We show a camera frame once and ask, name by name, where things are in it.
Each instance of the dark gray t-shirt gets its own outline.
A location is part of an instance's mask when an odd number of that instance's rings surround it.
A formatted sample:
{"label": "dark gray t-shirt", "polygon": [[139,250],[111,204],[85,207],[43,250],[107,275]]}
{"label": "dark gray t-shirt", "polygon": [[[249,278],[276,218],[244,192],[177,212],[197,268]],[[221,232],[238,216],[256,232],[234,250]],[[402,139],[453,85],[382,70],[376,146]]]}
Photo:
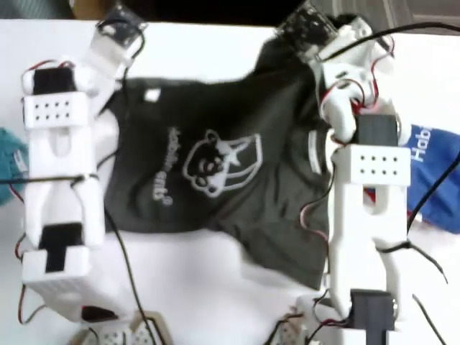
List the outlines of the dark gray t-shirt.
{"label": "dark gray t-shirt", "polygon": [[[143,100],[150,88],[160,89],[156,102]],[[318,288],[326,245],[299,224],[302,206],[330,178],[314,90],[312,72],[273,42],[235,82],[131,80],[129,116],[122,95],[110,105],[120,148],[106,205],[116,224],[143,233],[223,231],[256,263]],[[312,130],[323,175],[309,163]],[[305,222],[328,233],[327,198]]]}

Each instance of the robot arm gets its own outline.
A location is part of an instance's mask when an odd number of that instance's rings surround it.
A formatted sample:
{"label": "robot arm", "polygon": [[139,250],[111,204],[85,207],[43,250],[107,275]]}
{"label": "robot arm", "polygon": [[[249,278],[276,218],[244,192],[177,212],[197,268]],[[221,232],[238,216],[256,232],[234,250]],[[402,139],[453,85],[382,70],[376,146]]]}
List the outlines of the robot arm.
{"label": "robot arm", "polygon": [[[325,345],[409,344],[407,324],[413,320],[410,253],[379,254],[376,250],[407,239],[410,152],[398,146],[409,140],[411,127],[398,116],[391,99],[392,49],[368,41],[328,59],[372,34],[359,17],[336,31],[331,27],[306,1],[278,29],[313,70],[320,116],[331,125],[337,142],[332,157],[326,158],[335,166],[334,197],[329,203],[334,219],[329,237],[330,274],[324,280],[330,297],[322,300],[328,301],[326,305],[315,303],[311,296],[298,299],[305,323],[297,344],[305,344],[305,338],[307,344],[312,340]],[[320,37],[318,32],[323,34],[320,42],[304,43]],[[376,190],[371,212],[364,206],[363,188]],[[382,267],[384,283],[354,279]]]}
{"label": "robot arm", "polygon": [[25,188],[25,230],[33,250],[24,254],[22,279],[73,322],[125,322],[134,314],[132,294],[94,259],[106,232],[97,162],[116,150],[117,121],[101,111],[119,87],[117,71],[132,63],[129,49],[144,28],[117,5],[98,24],[81,62],[65,59],[22,76],[29,178],[44,180]]}

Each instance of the cartoon bear logo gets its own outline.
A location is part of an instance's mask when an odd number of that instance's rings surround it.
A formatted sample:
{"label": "cartoon bear logo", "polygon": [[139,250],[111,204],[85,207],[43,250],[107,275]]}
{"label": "cartoon bear logo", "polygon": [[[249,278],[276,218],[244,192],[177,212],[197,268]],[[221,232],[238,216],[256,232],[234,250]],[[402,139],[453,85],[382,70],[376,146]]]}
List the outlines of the cartoon bear logo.
{"label": "cartoon bear logo", "polygon": [[[238,158],[242,152],[250,152],[250,163],[246,167]],[[214,130],[208,129],[204,140],[197,142],[189,152],[183,175],[194,189],[216,198],[226,190],[247,185],[261,166],[262,145],[258,134],[225,141]]]}

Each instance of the white table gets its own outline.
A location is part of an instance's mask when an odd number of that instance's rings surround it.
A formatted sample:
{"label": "white table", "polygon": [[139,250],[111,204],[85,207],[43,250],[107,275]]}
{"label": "white table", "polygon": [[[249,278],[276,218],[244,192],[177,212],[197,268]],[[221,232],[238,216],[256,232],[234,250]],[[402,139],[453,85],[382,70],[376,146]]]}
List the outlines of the white table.
{"label": "white table", "polygon": [[[93,22],[0,21],[0,126],[24,138],[19,77],[34,63],[61,55],[79,57],[93,34]],[[221,81],[240,78],[254,65],[269,28],[151,24],[147,46],[130,76]],[[413,123],[460,132],[458,115],[460,37],[396,37],[398,83],[395,103]],[[27,327],[17,323],[20,266],[13,248],[22,208],[0,208],[0,339],[3,344],[64,344],[78,329],[46,310]],[[177,345],[260,345],[295,297],[308,292],[281,274],[248,264],[232,238],[193,234],[123,233],[145,309],[160,311]],[[444,266],[451,284],[423,258],[414,262],[417,294],[448,344],[457,344],[460,237],[418,228],[412,238]],[[108,269],[127,279],[119,246],[107,236],[102,253]],[[30,293],[25,313],[40,299]],[[420,316],[423,344],[437,344]]]}

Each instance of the blue fabric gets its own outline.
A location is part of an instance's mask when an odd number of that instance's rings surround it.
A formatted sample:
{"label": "blue fabric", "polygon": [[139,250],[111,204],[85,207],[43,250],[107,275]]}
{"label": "blue fabric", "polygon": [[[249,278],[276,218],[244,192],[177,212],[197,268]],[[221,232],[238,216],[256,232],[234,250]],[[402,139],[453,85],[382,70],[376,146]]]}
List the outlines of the blue fabric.
{"label": "blue fabric", "polygon": [[[0,128],[0,179],[11,180],[23,178],[28,171],[27,145]],[[21,190],[23,185],[14,185],[16,190]],[[8,185],[0,185],[0,206],[13,197]]]}
{"label": "blue fabric", "polygon": [[[412,211],[455,160],[460,151],[460,136],[440,129],[412,126],[412,135],[406,146],[412,157],[408,189],[408,210]],[[424,221],[460,234],[460,169],[456,168],[444,180],[420,213]]]}

